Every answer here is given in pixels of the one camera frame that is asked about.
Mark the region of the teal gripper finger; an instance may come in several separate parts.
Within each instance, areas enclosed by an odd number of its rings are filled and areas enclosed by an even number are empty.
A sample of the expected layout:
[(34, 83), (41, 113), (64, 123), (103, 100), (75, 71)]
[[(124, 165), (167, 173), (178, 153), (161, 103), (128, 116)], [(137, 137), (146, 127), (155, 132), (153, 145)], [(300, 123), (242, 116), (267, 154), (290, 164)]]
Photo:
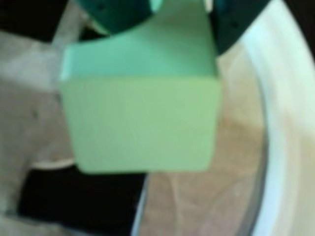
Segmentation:
[(214, 0), (208, 16), (215, 57), (230, 50), (262, 21), (273, 3), (273, 0)]
[(76, 0), (92, 28), (103, 35), (118, 35), (142, 29), (153, 18), (156, 0)]

